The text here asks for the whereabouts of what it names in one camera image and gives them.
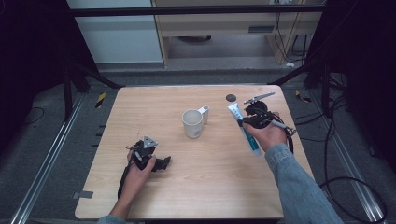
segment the gray floor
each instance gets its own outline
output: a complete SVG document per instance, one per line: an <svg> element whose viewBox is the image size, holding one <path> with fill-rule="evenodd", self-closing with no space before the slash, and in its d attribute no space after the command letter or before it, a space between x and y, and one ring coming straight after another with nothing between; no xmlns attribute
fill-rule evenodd
<svg viewBox="0 0 396 224"><path fill-rule="evenodd" d="M263 36L212 36L206 42L175 38L172 41L170 60L166 68L136 68L133 72L103 72L104 77L127 86L135 85L191 85L191 84L265 84L285 76L292 68L277 64ZM295 90L311 99L316 99L320 87L305 90L300 75L282 86L295 123L312 119L321 113L316 102L307 103L296 97ZM77 200L74 192L83 189L86 176L100 142L100 133L106 125L117 90L111 90L102 83L89 78L91 89L83 93L83 101L76 121L64 142L48 179L36 198L30 212L31 223L84 223L74 216ZM107 97L101 108L94 108L97 98L105 91ZM74 99L81 94L75 90ZM341 93L332 91L335 99ZM26 124L10 145L13 154L0 173L0 223L8 223L15 214L23 197L35 179L41 163L46 158L51 144L61 129L64 118L63 88L56 86L37 95ZM342 106L334 113L334 123L339 135L334 135L327 152L329 177L348 175L343 164L337 136L342 139L350 159L360 171L361 177L381 195L388 206L388 223L396 223L396 202L393 190L396 188L395 174L386 161L372 157L369 146L354 120L354 114ZM305 125L298 125L306 156L315 179L319 184L324 179L324 139L327 133L326 119L316 119ZM334 197L355 216L368 220L356 187L345 181L332 185ZM340 217L348 223L359 223L346 215L334 204ZM265 223L243 221L240 223Z"/></svg>

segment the small round object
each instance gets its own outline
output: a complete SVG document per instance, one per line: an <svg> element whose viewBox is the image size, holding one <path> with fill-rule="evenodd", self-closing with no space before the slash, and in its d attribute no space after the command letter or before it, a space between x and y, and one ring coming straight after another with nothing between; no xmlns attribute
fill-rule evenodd
<svg viewBox="0 0 396 224"><path fill-rule="evenodd" d="M225 99L226 99L228 102L235 102L235 101L236 101L236 96L233 95L233 94L228 94L228 95L225 97Z"/></svg>

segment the white cabinet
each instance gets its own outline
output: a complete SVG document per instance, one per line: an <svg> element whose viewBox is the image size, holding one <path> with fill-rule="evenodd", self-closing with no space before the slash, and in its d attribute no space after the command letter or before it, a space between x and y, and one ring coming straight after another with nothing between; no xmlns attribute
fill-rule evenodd
<svg viewBox="0 0 396 224"><path fill-rule="evenodd" d="M70 8L151 7L149 0L68 0ZM162 63L153 16L76 17L98 65Z"/></svg>

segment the black pole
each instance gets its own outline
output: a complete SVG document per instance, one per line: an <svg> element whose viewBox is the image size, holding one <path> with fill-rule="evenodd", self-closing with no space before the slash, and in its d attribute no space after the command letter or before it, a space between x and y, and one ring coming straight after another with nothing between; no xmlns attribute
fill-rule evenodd
<svg viewBox="0 0 396 224"><path fill-rule="evenodd" d="M84 8L70 10L51 10L44 13L53 16L107 17L107 16L145 16L180 14L224 14L224 13L277 13L277 12L322 12L328 6L316 5L242 5L242 6L198 6L198 7L123 7L123 8Z"/></svg>

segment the sleeve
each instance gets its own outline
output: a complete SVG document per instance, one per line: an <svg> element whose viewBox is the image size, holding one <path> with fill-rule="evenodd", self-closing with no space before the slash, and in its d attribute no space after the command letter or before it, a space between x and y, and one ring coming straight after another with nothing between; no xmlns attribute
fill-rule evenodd
<svg viewBox="0 0 396 224"><path fill-rule="evenodd" d="M125 224L125 221L120 217L107 215L107 216L101 217L99 219L99 221L97 222L97 224Z"/></svg>
<svg viewBox="0 0 396 224"><path fill-rule="evenodd" d="M285 144L267 150L287 223L343 223L315 180L295 160Z"/></svg>

